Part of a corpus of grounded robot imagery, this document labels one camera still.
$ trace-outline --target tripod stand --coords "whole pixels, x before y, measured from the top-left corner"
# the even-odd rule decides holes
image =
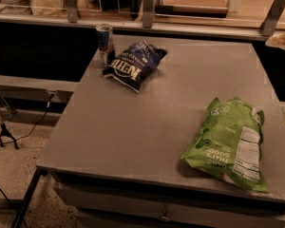
[[[0,111],[0,125],[1,125],[1,132],[0,132],[0,146],[3,147],[4,144],[2,142],[2,137],[8,137],[10,139],[13,140],[14,142],[14,145],[15,145],[15,149],[19,149],[18,145],[17,145],[17,141],[15,138],[13,138],[13,136],[9,133],[9,131],[7,130],[7,127],[3,121],[3,118],[2,118],[2,114],[1,114],[1,111]]]

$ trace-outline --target drawer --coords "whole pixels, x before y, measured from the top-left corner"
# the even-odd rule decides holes
[[[121,215],[156,219],[162,222],[181,222],[210,227],[285,227],[285,220],[272,218],[268,213],[233,213],[233,207],[200,200],[179,200],[130,190],[54,183],[54,190],[66,205]]]
[[[157,219],[114,214],[104,211],[77,211],[75,217],[84,227],[92,228],[194,228],[192,224],[161,222]]]

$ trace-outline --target green chip bag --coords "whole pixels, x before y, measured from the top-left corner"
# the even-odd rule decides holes
[[[198,136],[181,159],[220,180],[268,193],[259,170],[263,111],[257,112],[250,104],[235,97],[225,103],[214,99],[206,113]]]

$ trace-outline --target dark blue chip bag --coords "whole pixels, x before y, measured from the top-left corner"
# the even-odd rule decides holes
[[[156,70],[166,54],[165,49],[157,48],[146,42],[138,42],[124,50],[107,65],[103,70],[103,75],[105,78],[113,77],[139,93],[142,82]]]

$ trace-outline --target electrical cord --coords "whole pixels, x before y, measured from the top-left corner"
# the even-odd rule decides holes
[[[11,201],[10,201],[9,198],[6,196],[6,194],[2,191],[1,188],[0,188],[0,193],[1,193],[1,194],[4,196],[4,198],[7,200],[7,202],[8,202],[9,205],[10,205],[10,207],[11,207],[12,209],[14,209],[14,210],[17,212],[17,215],[18,215],[18,216],[20,216],[19,211],[18,211],[18,210],[15,208],[15,206],[11,203]],[[29,228],[24,218],[23,218],[23,223],[25,224],[25,226],[26,226],[27,228]]]
[[[45,111],[44,115],[40,118],[40,120],[38,120],[38,121],[34,124],[33,128],[30,130],[30,132],[29,132],[27,135],[25,135],[25,136],[19,137],[18,139],[16,139],[16,141],[19,141],[19,140],[21,140],[21,139],[27,138],[27,137],[29,137],[29,136],[31,135],[31,133],[33,132],[33,130],[35,129],[35,127],[46,117],[46,115],[47,115],[47,113],[48,113],[48,109],[49,109],[50,104],[51,104],[51,99],[52,99],[54,96],[55,96],[55,94],[50,94],[50,95],[49,95],[48,101],[47,101],[47,107],[46,107],[46,111]]]

